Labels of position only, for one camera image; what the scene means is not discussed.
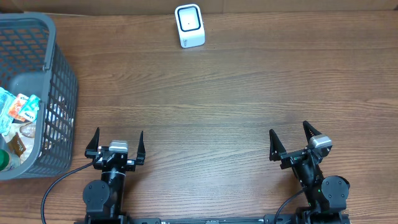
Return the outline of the white barcode scanner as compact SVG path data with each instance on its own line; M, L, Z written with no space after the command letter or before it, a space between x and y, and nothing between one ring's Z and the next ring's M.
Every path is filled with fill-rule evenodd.
M201 9L197 4L186 4L175 9L180 45L183 49L198 47L205 43L205 28Z

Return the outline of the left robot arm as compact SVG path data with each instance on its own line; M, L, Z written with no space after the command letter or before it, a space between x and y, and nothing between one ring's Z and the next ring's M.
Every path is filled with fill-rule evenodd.
M101 171L101 178L93 180L83 190L86 205L85 223L132 223L132 218L122 211L127 172L142 166L146 157L143 134L140 134L135 159L128 158L128 142L113 140L100 146L97 129L85 149L85 156L93 160L92 166Z

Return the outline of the green cap bottle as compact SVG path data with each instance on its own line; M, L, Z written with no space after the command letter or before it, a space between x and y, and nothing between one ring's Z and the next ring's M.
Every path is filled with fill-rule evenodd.
M8 152L6 150L0 150L0 171L7 171L20 166L21 160L19 156Z

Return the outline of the teal tissue pack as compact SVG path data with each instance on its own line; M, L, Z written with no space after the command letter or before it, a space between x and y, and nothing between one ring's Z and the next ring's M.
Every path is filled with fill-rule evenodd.
M37 113L40 109L40 98L36 95L31 95L23 107L20 109L18 115L29 120L35 121Z

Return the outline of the teal wet wipes pack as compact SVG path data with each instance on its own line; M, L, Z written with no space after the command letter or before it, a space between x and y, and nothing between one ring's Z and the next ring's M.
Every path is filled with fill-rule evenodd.
M8 115L8 111L15 100L15 96L1 87L1 134L7 133L14 118Z

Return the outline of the orange tissue pack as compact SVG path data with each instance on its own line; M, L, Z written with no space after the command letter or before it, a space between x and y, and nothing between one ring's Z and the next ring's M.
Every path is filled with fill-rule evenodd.
M20 110L26 104L27 100L29 99L28 96L23 95L22 93L18 94L16 98L11 103L11 106L7 112L7 114L18 120L18 121L25 121L25 118L19 115Z

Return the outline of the grey plastic shopping basket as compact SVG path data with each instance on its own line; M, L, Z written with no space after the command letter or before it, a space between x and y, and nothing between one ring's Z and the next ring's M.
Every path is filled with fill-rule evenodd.
M53 177L72 163L78 80L45 14L1 14L1 88L40 98L29 157L1 180Z

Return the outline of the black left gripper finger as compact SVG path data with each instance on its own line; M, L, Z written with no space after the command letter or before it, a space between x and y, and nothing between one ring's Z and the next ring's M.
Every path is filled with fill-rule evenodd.
M100 138L100 128L97 127L94 136L86 147L86 151L97 151Z
M146 154L146 150L145 150L145 146L144 146L144 132L141 131L140 138L139 138L139 145L137 148L137 155L145 155L145 154Z

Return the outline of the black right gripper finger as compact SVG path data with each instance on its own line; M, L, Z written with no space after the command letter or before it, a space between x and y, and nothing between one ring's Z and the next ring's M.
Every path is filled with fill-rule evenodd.
M314 144L322 133L315 129L308 121L303 122L303 129L309 144Z
M270 155L271 156L281 156L286 154L285 147L278 138L276 132L273 129L269 130L270 137Z

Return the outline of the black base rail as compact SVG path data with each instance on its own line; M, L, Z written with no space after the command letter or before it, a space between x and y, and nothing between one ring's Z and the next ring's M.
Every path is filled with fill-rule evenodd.
M76 222L84 223L128 223L128 224L293 224L296 221L293 215L279 215L274 221L274 215L264 217L235 217L235 218L192 218L192 219L160 219L160 218L131 218L121 220L97 220L91 221L89 218Z

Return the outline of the clear bagged bread snack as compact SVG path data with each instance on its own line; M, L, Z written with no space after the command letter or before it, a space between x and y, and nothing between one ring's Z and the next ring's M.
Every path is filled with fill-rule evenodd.
M35 123L13 123L9 132L9 137L12 138L15 133L19 134L26 147L26 151L21 155L21 163L25 162L30 156L35 142Z

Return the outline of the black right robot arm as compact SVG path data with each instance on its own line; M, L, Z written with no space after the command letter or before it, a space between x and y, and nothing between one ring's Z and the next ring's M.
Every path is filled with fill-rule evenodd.
M323 176L319 166L332 149L332 140L315 129L308 121L303 122L307 145L298 151L287 152L278 135L269 130L270 161L280 161L281 169L291 168L302 189L288 198L275 215L265 217L273 223L349 223L349 216L342 214L346 210L350 183L338 175ZM295 213L284 218L284 207L300 194L304 194L308 205L299 207Z

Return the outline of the brown snack packet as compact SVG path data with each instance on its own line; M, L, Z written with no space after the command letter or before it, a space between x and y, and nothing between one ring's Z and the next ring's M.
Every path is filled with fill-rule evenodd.
M26 151L26 147L18 133L15 133L11 140L7 142L7 146L9 147L10 151L16 154L18 157L21 157L21 155Z

